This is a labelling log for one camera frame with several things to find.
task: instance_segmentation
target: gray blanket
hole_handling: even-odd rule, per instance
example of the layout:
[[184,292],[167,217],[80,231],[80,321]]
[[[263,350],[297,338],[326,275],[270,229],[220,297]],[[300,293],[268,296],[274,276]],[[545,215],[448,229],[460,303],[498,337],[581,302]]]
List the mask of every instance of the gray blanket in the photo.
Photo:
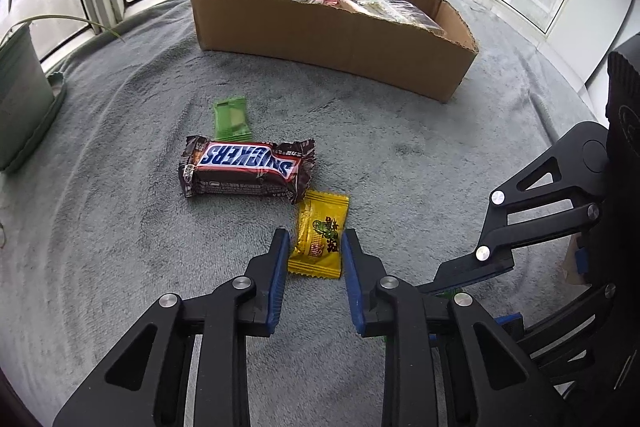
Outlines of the gray blanket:
[[[68,95],[46,139],[0,176],[0,367],[44,426],[156,298],[209,293],[264,253],[275,227],[294,234],[284,198],[182,197],[184,138],[212,133],[217,99],[247,97],[257,140],[316,138],[312,185],[350,195],[347,224],[389,273],[428,282],[472,251],[492,188],[593,117],[529,42],[475,2],[450,1],[481,51],[446,105],[202,52],[187,0],[127,20],[126,44],[100,36],[65,61]],[[531,324],[581,291],[563,282],[565,247],[517,250],[514,271],[469,292]],[[378,425],[383,363],[382,339],[351,325],[342,280],[289,275],[275,334],[248,340],[253,425]]]

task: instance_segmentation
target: gray fabric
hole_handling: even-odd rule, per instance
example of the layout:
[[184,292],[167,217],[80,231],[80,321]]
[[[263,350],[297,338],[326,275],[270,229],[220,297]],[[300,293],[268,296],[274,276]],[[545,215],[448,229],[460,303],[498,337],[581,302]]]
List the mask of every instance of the gray fabric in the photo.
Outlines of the gray fabric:
[[[450,1],[481,51],[446,105],[202,52],[185,0],[128,21],[126,43],[100,37],[66,61],[60,114],[0,182],[0,367],[44,426],[158,296],[208,293],[264,253],[275,227],[294,232],[284,198],[182,197],[184,137],[211,133],[214,100],[244,94],[255,139],[315,137],[313,186],[350,195],[348,226],[389,273],[428,282],[472,251],[492,188],[593,117],[524,38],[475,2]],[[562,282],[565,246],[518,250],[513,272],[470,292],[531,324],[580,291]],[[276,333],[248,341],[253,425],[377,425],[383,349],[354,332],[342,280],[288,276]]]

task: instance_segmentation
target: snickers bar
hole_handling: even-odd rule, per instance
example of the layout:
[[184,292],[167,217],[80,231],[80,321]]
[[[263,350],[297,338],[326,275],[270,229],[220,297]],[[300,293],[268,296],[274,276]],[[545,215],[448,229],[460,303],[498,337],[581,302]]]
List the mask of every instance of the snickers bar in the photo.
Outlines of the snickers bar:
[[215,142],[188,136],[178,163],[186,198],[194,194],[286,196],[298,203],[316,163],[313,139],[302,142]]

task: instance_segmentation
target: brown cardboard box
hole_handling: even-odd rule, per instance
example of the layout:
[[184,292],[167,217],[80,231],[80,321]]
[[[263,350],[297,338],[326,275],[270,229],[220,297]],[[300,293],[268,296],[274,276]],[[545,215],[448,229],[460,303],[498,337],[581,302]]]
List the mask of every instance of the brown cardboard box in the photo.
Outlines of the brown cardboard box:
[[407,0],[445,37],[344,9],[290,0],[191,0],[203,50],[287,58],[373,78],[447,102],[478,54],[445,0]]

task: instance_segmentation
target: transparent plastic bag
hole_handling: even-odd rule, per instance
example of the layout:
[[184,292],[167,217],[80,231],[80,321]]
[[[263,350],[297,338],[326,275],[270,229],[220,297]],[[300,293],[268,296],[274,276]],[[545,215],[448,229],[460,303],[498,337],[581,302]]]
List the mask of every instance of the transparent plastic bag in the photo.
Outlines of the transparent plastic bag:
[[444,29],[426,13],[405,0],[351,0],[350,6],[356,4],[361,9],[358,11],[367,13],[372,17],[378,17],[388,21],[402,24],[412,24],[425,28],[436,35],[443,36]]

